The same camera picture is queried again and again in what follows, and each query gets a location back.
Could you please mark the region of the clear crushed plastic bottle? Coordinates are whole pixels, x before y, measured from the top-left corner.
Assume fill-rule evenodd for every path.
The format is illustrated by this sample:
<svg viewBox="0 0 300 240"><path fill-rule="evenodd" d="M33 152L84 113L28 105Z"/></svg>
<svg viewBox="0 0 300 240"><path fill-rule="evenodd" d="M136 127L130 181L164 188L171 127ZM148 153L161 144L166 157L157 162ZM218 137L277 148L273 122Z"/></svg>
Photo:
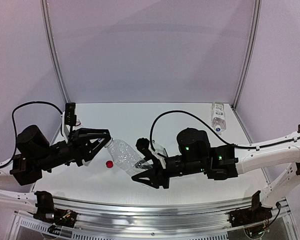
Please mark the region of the clear crushed plastic bottle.
<svg viewBox="0 0 300 240"><path fill-rule="evenodd" d="M124 171L132 181L132 177L151 170L152 165L144 160L128 143L121 139L111 139L104 146L114 164Z"/></svg>

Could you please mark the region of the red label plastic bottle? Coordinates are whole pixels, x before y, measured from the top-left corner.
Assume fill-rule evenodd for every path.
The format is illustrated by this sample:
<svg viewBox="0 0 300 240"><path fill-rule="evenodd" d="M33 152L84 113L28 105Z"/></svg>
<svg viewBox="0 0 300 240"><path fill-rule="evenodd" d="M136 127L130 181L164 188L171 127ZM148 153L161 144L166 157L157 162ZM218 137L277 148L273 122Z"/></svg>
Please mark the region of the red label plastic bottle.
<svg viewBox="0 0 300 240"><path fill-rule="evenodd" d="M82 160L82 164L86 167L88 167L91 164L91 160L90 161L85 161L84 159Z"/></svg>

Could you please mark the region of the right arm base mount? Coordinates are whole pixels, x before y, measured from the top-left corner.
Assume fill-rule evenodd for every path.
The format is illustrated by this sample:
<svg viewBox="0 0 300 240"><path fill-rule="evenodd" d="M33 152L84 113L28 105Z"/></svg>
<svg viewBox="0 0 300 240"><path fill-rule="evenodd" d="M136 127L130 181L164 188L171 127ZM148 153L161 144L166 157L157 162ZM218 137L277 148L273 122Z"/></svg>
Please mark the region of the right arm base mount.
<svg viewBox="0 0 300 240"><path fill-rule="evenodd" d="M269 193L258 190L251 197L250 207L243 209L237 208L228 213L229 222L232 227L239 227L267 220L267 224L263 227L263 229L265 229L271 226L278 218L281 212L280 199L281 197L272 190ZM273 216L272 209L274 206L278 209L278 213L274 219L269 222Z"/></svg>

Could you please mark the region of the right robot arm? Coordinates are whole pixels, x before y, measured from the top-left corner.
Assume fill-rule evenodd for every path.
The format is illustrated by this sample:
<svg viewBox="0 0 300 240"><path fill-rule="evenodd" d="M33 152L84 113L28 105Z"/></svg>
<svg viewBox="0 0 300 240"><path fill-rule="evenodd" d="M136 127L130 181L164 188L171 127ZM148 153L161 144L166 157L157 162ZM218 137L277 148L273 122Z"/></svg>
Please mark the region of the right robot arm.
<svg viewBox="0 0 300 240"><path fill-rule="evenodd" d="M153 163L150 169L131 179L155 189L168 189L172 177L203 173L208 179L223 181L257 169L288 164L273 183L254 194L252 202L263 208L272 208L300 185L300 125L297 131L282 138L243 146L226 143L212 147L207 132L195 128L179 132L176 141L180 154L163 157L152 150L148 139L138 139L137 150Z"/></svg>

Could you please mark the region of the white label bottle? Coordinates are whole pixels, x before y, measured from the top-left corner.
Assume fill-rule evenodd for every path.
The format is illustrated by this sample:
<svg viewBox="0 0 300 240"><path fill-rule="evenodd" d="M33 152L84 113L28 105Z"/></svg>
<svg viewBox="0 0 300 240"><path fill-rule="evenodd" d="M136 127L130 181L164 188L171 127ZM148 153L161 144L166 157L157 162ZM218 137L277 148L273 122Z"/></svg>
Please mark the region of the white label bottle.
<svg viewBox="0 0 300 240"><path fill-rule="evenodd" d="M222 102L213 102L211 105L211 128L221 136L227 129L225 106Z"/></svg>

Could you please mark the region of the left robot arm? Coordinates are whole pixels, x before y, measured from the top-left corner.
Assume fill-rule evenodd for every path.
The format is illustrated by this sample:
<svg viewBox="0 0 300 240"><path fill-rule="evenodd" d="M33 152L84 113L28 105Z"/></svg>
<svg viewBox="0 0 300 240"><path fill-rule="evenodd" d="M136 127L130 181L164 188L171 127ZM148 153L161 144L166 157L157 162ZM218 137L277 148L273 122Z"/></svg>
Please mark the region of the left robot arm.
<svg viewBox="0 0 300 240"><path fill-rule="evenodd" d="M23 130L16 138L19 154L0 165L0 174L13 176L21 185L34 184L43 172L75 163L83 166L111 140L107 129L80 128L71 130L68 138L51 145L36 125ZM47 191L20 193L0 190L0 207L33 214L37 220L64 226L73 225L77 213L56 208L52 195Z"/></svg>

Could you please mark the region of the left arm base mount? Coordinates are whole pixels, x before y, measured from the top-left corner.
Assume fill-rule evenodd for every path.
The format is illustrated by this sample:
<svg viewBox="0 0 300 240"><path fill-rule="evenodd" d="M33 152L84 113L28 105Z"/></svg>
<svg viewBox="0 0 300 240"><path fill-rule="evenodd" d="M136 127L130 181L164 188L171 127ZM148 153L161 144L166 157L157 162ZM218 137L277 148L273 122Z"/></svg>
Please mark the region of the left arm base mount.
<svg viewBox="0 0 300 240"><path fill-rule="evenodd" d="M33 218L50 224L47 229L49 234L59 234L62 227L74 228L78 213L71 209L60 209L54 205L53 196L47 191L36 191L36 212Z"/></svg>

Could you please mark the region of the red bottle cap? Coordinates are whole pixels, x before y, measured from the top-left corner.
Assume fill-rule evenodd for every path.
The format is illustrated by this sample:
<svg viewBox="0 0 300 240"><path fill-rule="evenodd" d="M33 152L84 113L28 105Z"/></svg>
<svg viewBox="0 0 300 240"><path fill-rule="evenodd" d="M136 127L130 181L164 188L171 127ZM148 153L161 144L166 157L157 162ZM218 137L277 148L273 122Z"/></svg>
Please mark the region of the red bottle cap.
<svg viewBox="0 0 300 240"><path fill-rule="evenodd" d="M114 163L111 161L111 160L108 160L106 163L105 163L106 167L108 169L111 169L114 167Z"/></svg>

